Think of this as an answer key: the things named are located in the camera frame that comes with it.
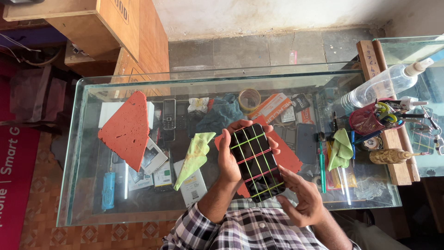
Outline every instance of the man's left hand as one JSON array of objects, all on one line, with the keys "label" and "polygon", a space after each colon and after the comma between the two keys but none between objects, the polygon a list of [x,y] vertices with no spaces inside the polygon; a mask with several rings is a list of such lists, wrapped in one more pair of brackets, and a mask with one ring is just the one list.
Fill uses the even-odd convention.
[{"label": "man's left hand", "polygon": [[[244,127],[249,127],[253,125],[253,121],[238,120],[231,123],[227,129],[222,129],[222,139],[219,142],[219,167],[221,173],[219,180],[223,183],[235,183],[239,184],[242,181],[241,172],[234,156],[230,153],[230,142],[231,136],[234,131],[239,130]],[[273,126],[262,126],[265,133],[269,133],[273,130]],[[275,142],[271,137],[267,137],[268,144],[271,147],[273,154],[279,154],[281,151],[277,149],[279,144]]]}]

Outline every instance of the qr code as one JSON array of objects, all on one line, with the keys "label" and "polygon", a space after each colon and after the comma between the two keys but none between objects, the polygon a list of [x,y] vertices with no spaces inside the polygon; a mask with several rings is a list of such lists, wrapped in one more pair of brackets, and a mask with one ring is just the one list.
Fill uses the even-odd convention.
[{"label": "qr code", "polygon": [[197,190],[191,191],[191,194],[193,195],[193,200],[199,198],[199,195],[197,194]]}]

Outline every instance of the blue cloth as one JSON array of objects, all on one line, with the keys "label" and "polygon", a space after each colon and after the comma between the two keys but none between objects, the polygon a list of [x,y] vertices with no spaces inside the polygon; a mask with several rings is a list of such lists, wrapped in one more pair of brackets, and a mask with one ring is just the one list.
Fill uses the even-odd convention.
[{"label": "blue cloth", "polygon": [[244,114],[239,109],[239,103],[234,94],[225,94],[222,99],[215,98],[213,107],[196,125],[198,133],[215,132],[222,134],[222,129],[230,123],[242,119]]}]

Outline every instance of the cleaning cloth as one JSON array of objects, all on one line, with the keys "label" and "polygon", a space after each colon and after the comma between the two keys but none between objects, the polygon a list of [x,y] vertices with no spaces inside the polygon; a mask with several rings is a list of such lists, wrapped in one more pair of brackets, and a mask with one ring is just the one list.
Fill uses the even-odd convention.
[{"label": "cleaning cloth", "polygon": [[339,129],[333,136],[334,143],[330,154],[328,171],[337,167],[346,168],[353,157],[353,149],[345,129]]},{"label": "cleaning cloth", "polygon": [[222,99],[215,98],[210,111],[196,124],[198,132],[216,132],[222,134],[222,129],[230,123],[242,119],[244,114],[239,109],[239,102],[234,94],[226,94]]},{"label": "cleaning cloth", "polygon": [[194,135],[194,138],[191,139],[188,152],[186,153],[185,160],[183,161],[182,168],[174,185],[174,190],[179,190],[182,182],[206,162],[206,154],[210,150],[208,142],[215,134],[214,132],[197,133]]}]

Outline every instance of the hand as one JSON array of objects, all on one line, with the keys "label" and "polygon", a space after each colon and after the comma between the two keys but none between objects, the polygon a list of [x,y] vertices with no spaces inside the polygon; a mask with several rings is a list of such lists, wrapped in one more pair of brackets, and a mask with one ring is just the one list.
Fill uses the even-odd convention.
[{"label": "hand", "polygon": [[[219,142],[219,167],[221,169],[221,174],[219,179],[223,181],[223,183],[236,183],[240,184],[242,177],[241,172],[239,171],[239,167],[236,163],[234,156],[230,152],[230,142],[231,136],[230,134],[234,131],[241,129],[243,127],[249,127],[253,125],[253,121],[247,120],[238,120],[231,123],[227,129],[222,129],[222,139]],[[265,133],[269,133],[273,130],[273,126],[263,126],[262,129]],[[279,154],[281,151],[277,149],[279,144],[275,142],[271,137],[267,137],[268,144],[271,147],[271,151],[273,154]]]},{"label": "hand", "polygon": [[322,204],[321,194],[317,190],[316,184],[304,180],[281,165],[278,166],[278,169],[284,179],[285,186],[296,193],[299,201],[299,204],[293,207],[284,196],[278,195],[276,197],[295,226],[316,225],[330,215]]}]

